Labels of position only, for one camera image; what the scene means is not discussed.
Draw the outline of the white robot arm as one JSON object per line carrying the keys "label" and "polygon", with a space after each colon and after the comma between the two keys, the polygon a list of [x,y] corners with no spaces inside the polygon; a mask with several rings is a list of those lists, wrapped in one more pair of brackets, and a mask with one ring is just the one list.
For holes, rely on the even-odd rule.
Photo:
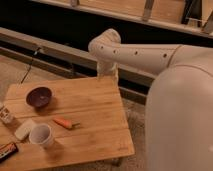
{"label": "white robot arm", "polygon": [[100,76],[118,64],[155,76],[145,107],[147,171],[213,171],[213,48],[123,44],[108,29],[90,41]]}

